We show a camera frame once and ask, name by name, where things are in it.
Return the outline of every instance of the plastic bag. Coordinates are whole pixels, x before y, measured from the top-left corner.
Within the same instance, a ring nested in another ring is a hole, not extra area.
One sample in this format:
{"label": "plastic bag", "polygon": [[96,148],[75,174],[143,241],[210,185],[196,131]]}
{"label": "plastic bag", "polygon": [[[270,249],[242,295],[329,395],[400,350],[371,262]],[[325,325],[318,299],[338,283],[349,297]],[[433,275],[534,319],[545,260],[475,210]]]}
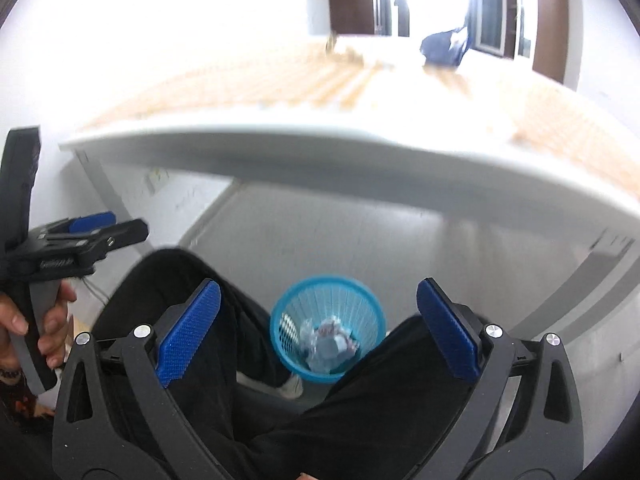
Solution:
{"label": "plastic bag", "polygon": [[306,364],[312,372],[328,374],[358,351],[359,344],[351,337],[340,319],[331,316],[314,329],[310,319],[300,324],[300,349],[306,352]]}

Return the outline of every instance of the person's leg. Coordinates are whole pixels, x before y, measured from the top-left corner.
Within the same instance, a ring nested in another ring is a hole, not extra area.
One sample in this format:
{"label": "person's leg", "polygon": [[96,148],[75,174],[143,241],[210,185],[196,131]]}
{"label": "person's leg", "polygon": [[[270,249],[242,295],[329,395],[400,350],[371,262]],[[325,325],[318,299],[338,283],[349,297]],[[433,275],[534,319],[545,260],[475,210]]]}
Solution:
{"label": "person's leg", "polygon": [[[289,376],[273,352],[268,314],[196,256],[162,250],[142,260],[114,293],[94,327],[98,339],[127,335],[155,323],[172,304],[183,303],[205,278],[220,286],[222,304],[184,377],[169,391],[196,434],[235,480],[256,479],[246,447],[234,441],[232,425],[236,370],[274,386]],[[130,438],[159,456],[123,378],[109,381],[129,423]]]}
{"label": "person's leg", "polygon": [[140,261],[115,291],[92,332],[98,339],[110,339],[126,336],[139,324],[153,324],[169,306],[186,301],[205,278],[220,286],[223,304],[234,316],[232,348],[238,350],[238,371],[269,386],[281,386],[290,373],[271,345],[269,314],[184,250],[160,250]]}
{"label": "person's leg", "polygon": [[412,317],[357,363],[327,399],[248,448],[266,480],[401,480],[468,396],[425,323]]}

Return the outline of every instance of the blue gripper pad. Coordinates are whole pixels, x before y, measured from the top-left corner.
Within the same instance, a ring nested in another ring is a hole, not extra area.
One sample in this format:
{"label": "blue gripper pad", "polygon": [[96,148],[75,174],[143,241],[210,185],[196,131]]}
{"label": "blue gripper pad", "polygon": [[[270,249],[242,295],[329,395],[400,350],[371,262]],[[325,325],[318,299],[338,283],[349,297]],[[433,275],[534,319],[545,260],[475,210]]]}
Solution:
{"label": "blue gripper pad", "polygon": [[416,300],[418,311],[427,323],[451,375],[476,382],[481,373],[478,366],[479,349],[451,311],[448,298],[443,298],[432,283],[423,280],[418,285]]}
{"label": "blue gripper pad", "polygon": [[69,233],[89,233],[94,229],[109,227],[116,223],[116,215],[111,211],[98,213],[91,216],[76,218],[69,224]]}
{"label": "blue gripper pad", "polygon": [[163,388],[184,375],[218,315],[221,299],[220,286],[207,283],[160,343],[156,375]]}

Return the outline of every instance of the bracelet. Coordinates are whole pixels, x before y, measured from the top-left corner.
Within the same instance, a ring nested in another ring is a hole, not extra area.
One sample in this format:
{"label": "bracelet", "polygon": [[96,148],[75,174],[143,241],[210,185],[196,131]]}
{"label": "bracelet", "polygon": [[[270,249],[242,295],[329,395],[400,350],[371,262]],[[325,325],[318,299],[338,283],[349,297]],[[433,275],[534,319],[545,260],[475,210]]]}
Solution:
{"label": "bracelet", "polygon": [[16,370],[15,372],[9,372],[0,368],[0,381],[7,386],[14,386],[20,382],[22,378],[22,371]]}

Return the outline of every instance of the finger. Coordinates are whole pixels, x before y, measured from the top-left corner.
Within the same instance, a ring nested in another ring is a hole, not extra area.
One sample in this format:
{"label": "finger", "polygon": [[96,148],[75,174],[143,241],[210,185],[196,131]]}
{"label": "finger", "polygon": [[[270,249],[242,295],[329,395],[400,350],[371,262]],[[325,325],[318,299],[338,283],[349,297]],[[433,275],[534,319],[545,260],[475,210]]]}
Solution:
{"label": "finger", "polygon": [[14,348],[11,346],[11,339],[7,330],[0,326],[0,368],[8,371],[14,371],[16,368],[17,358]]}
{"label": "finger", "polygon": [[58,348],[53,354],[47,356],[47,366],[53,370],[53,368],[58,368],[62,365],[65,360],[65,346],[62,345]]}
{"label": "finger", "polygon": [[57,301],[53,308],[47,310],[42,320],[45,334],[55,334],[60,328],[66,326],[67,314],[66,301]]}
{"label": "finger", "polygon": [[0,325],[17,335],[25,335],[29,324],[6,294],[0,293]]}
{"label": "finger", "polygon": [[64,280],[60,282],[60,290],[58,291],[58,300],[59,301],[70,301],[73,303],[78,299],[78,295],[76,294],[71,282]]}
{"label": "finger", "polygon": [[55,353],[60,347],[65,346],[66,325],[51,335],[44,335],[38,340],[38,350],[44,356]]}

